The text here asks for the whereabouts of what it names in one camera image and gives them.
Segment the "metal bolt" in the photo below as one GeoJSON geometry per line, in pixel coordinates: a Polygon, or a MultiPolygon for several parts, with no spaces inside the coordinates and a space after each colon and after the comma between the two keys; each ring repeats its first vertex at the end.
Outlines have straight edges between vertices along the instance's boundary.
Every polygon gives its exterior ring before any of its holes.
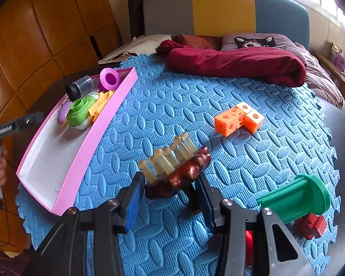
{"type": "Polygon", "coordinates": [[[107,204],[110,206],[115,206],[119,203],[119,201],[116,198],[111,198],[107,201],[107,204]]]}
{"type": "Polygon", "coordinates": [[[273,211],[269,207],[265,207],[265,208],[262,209],[262,213],[264,215],[270,216],[270,215],[273,214],[273,211]]]}
{"type": "Polygon", "coordinates": [[[225,198],[221,200],[221,203],[225,206],[232,206],[234,204],[234,201],[232,201],[231,199],[225,198]]]}
{"type": "Polygon", "coordinates": [[[66,213],[68,215],[74,215],[75,213],[77,212],[77,208],[72,206],[72,207],[69,207],[69,209],[66,210],[66,213]]]}

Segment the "black lid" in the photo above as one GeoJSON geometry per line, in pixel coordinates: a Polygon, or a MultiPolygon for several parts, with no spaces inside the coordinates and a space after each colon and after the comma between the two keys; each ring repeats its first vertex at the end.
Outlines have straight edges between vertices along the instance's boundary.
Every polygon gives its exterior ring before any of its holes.
{"type": "Polygon", "coordinates": [[[65,84],[65,92],[71,101],[75,101],[81,98],[81,92],[79,91],[78,87],[74,84],[71,84],[71,83],[65,84]]]}

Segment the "beige peg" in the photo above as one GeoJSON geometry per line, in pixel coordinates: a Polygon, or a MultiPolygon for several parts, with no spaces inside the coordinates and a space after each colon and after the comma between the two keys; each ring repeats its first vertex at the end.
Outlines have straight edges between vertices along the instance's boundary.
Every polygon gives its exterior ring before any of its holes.
{"type": "Polygon", "coordinates": [[[165,170],[162,168],[161,164],[158,162],[158,159],[154,155],[148,157],[148,162],[151,163],[157,175],[165,173],[165,170]]]}
{"type": "Polygon", "coordinates": [[[170,174],[174,171],[174,166],[167,160],[161,148],[156,148],[154,154],[155,157],[159,159],[167,174],[170,174]]]}
{"type": "Polygon", "coordinates": [[[189,151],[189,149],[183,143],[183,139],[180,136],[174,137],[174,143],[176,143],[179,146],[179,149],[186,160],[190,159],[193,156],[193,154],[189,151]]]}
{"type": "Polygon", "coordinates": [[[176,143],[170,144],[170,149],[174,152],[175,157],[178,159],[179,162],[185,161],[184,156],[178,149],[178,145],[176,143]]]}
{"type": "Polygon", "coordinates": [[[167,160],[174,166],[177,167],[177,165],[179,164],[179,161],[171,154],[171,149],[168,147],[164,147],[162,148],[162,150],[164,151],[164,155],[167,158],[167,160]]]}
{"type": "Polygon", "coordinates": [[[181,138],[183,138],[183,140],[185,140],[185,142],[188,146],[188,149],[190,150],[191,153],[195,153],[198,150],[197,146],[193,143],[192,139],[189,138],[188,132],[183,132],[181,134],[181,138]]]}
{"type": "Polygon", "coordinates": [[[157,180],[157,176],[151,171],[151,169],[147,166],[146,160],[140,160],[138,162],[138,168],[142,170],[144,177],[150,183],[153,183],[157,180]]]}

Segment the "pink tray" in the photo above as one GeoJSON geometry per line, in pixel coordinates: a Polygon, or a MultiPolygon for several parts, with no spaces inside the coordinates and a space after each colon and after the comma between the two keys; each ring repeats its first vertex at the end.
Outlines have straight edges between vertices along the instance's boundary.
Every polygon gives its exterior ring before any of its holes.
{"type": "Polygon", "coordinates": [[[20,162],[19,180],[53,214],[60,216],[73,206],[98,143],[138,79],[134,68],[118,72],[123,81],[91,127],[81,131],[57,124],[57,115],[66,102],[64,96],[47,116],[20,162]]]}

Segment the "textured mat surface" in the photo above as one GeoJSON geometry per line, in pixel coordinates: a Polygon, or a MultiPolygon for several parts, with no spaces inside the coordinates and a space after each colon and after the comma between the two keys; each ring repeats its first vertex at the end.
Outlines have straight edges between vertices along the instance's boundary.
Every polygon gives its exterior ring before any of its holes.
{"type": "MultiPolygon", "coordinates": [[[[331,194],[331,207],[324,214],[328,228],[320,239],[299,239],[320,274],[329,260],[328,244],[336,238],[333,217],[341,199],[335,196],[339,180],[339,172],[333,169],[336,151],[329,145],[331,133],[323,124],[313,92],[306,85],[287,88],[251,79],[173,73],[157,56],[132,57],[122,68],[130,66],[136,68],[139,79],[98,145],[74,205],[89,209],[115,197],[121,187],[130,184],[140,159],[188,131],[198,146],[210,147],[212,162],[206,169],[210,184],[242,207],[259,209],[258,196],[300,173],[323,180],[331,194]],[[227,138],[216,133],[214,116],[240,101],[265,116],[261,128],[254,135],[244,127],[227,138]]],[[[17,204],[37,248],[56,217],[22,186],[17,204]]],[[[183,193],[168,200],[143,198],[132,231],[119,236],[125,275],[214,275],[219,240],[212,239],[201,214],[184,215],[186,204],[183,193]]],[[[92,275],[92,234],[88,245],[88,273],[92,275]]]]}

